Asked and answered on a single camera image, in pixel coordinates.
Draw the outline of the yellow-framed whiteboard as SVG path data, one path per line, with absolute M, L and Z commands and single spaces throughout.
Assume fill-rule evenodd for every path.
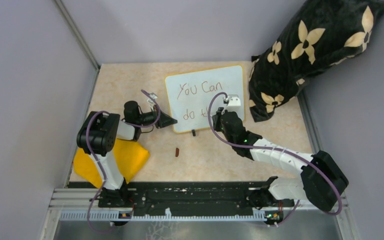
M 245 119 L 244 68 L 240 64 L 169 75 L 164 81 L 169 114 L 178 121 L 173 125 L 175 133 L 209 128 L 209 105 L 221 92 L 240 97 L 242 107 L 236 113 L 241 120 Z M 221 95 L 214 100 L 211 115 L 225 107 L 224 98 Z

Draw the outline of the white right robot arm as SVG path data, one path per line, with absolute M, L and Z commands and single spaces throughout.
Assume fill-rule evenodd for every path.
M 294 178 L 275 177 L 261 199 L 267 206 L 280 200 L 306 200 L 319 210 L 332 213 L 339 206 L 349 180 L 326 151 L 302 153 L 276 145 L 243 126 L 238 114 L 220 107 L 211 117 L 216 133 L 224 135 L 223 141 L 241 157 L 280 168 Z

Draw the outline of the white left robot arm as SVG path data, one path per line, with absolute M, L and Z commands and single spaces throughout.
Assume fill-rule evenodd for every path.
M 178 123 L 176 119 L 164 113 L 154 100 L 150 99 L 149 103 L 150 111 L 143 112 L 136 101 L 126 102 L 123 118 L 117 113 L 92 111 L 76 137 L 77 147 L 93 161 L 99 178 L 98 186 L 113 190 L 110 200 L 118 207 L 129 203 L 130 193 L 122 188 L 127 178 L 117 164 L 114 150 L 117 141 L 132 144 L 138 141 L 143 128 L 162 129 Z

